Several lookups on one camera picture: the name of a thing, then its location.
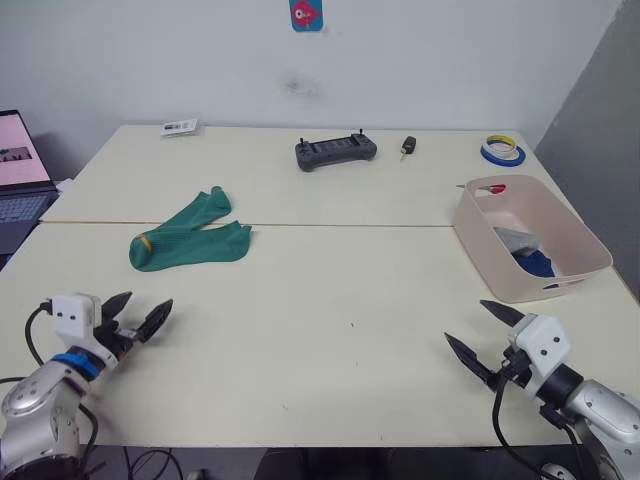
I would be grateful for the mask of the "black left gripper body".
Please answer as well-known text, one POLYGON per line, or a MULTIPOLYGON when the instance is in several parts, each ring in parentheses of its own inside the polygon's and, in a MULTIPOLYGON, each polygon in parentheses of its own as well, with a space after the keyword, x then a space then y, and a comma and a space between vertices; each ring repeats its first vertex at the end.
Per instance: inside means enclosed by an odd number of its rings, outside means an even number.
POLYGON ((135 329, 122 327, 116 320, 108 320, 95 327, 93 336, 105 350, 105 353, 94 353, 99 369, 114 369, 138 340, 138 332, 135 329))

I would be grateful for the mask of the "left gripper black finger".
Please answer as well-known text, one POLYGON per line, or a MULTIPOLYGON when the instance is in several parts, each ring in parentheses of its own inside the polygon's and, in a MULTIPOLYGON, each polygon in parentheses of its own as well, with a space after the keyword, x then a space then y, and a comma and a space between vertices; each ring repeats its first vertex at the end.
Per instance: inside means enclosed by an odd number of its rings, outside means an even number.
POLYGON ((154 307, 146 315, 144 322, 136 329, 135 340, 146 343, 165 323, 173 307, 173 300, 169 299, 154 307))
POLYGON ((114 295, 104 302, 101 306, 102 326, 117 325, 118 315, 124 310, 133 293, 131 291, 122 292, 114 295))

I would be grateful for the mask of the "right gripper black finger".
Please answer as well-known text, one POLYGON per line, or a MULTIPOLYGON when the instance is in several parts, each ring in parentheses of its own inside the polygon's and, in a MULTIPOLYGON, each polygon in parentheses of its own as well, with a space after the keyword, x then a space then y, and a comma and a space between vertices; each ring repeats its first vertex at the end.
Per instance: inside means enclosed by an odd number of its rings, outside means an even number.
POLYGON ((464 342, 447 332, 444 333, 444 336, 461 363, 476 375, 491 391, 495 391, 498 385, 498 374, 482 364, 478 360, 477 354, 464 342))
POLYGON ((498 320, 505 323, 508 326, 515 326, 519 323, 525 315, 508 306, 492 300, 481 300, 480 304, 486 308, 492 315, 498 320))

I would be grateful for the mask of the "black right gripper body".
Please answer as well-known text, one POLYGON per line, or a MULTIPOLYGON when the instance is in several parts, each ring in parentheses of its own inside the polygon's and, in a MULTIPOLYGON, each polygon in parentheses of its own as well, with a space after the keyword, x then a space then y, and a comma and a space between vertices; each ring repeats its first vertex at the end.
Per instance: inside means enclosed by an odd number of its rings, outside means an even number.
POLYGON ((503 356, 501 367, 495 373, 494 391, 498 392, 509 382, 525 389, 532 378, 529 356, 524 350, 516 349, 513 346, 507 347, 503 356))

